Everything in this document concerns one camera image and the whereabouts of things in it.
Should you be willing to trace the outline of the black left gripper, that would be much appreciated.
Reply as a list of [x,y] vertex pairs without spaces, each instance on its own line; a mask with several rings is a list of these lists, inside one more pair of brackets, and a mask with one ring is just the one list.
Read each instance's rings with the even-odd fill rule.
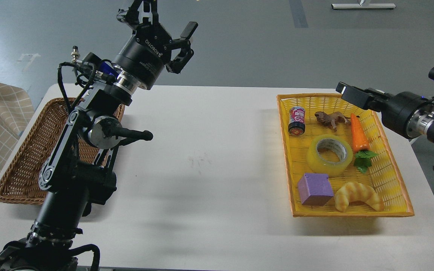
[[[138,79],[142,89],[152,88],[164,65],[167,72],[179,74],[194,55],[191,37],[199,24],[189,21],[180,38],[171,41],[170,34],[159,24],[156,0],[135,0],[126,10],[119,9],[116,19],[129,26],[134,34],[114,58],[112,65]],[[170,61],[171,51],[176,49],[180,52]]]

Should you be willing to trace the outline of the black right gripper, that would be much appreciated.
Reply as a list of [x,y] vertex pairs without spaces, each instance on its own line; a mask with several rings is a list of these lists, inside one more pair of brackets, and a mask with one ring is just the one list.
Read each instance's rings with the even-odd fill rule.
[[393,95],[373,88],[360,89],[344,82],[338,83],[336,91],[348,103],[381,113],[383,125],[408,140],[421,135],[417,120],[434,111],[434,103],[409,91]]

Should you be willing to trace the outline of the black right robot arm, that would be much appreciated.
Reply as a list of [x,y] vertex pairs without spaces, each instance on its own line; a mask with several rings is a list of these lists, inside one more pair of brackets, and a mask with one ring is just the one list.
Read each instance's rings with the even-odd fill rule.
[[[434,67],[428,77],[434,81]],[[336,91],[348,103],[380,113],[384,126],[400,136],[408,140],[425,136],[434,144],[434,98],[428,99],[411,91],[393,95],[344,82],[338,83]]]

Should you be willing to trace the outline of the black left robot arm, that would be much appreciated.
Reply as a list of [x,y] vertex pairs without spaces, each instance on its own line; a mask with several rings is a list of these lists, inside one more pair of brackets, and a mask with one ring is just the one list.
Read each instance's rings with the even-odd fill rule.
[[113,61],[89,53],[58,66],[57,82],[68,117],[53,151],[38,175],[45,201],[26,238],[7,243],[0,252],[0,271],[75,271],[77,256],[92,252],[91,271],[99,269],[97,245],[71,248],[82,234],[79,221],[92,204],[104,205],[116,191],[113,167],[120,146],[150,141],[150,131],[122,127],[114,113],[129,106],[136,89],[150,90],[163,69],[179,74],[194,51],[191,36],[198,27],[188,22],[172,38],[159,22],[155,0],[135,0],[120,9],[117,20],[132,34]]

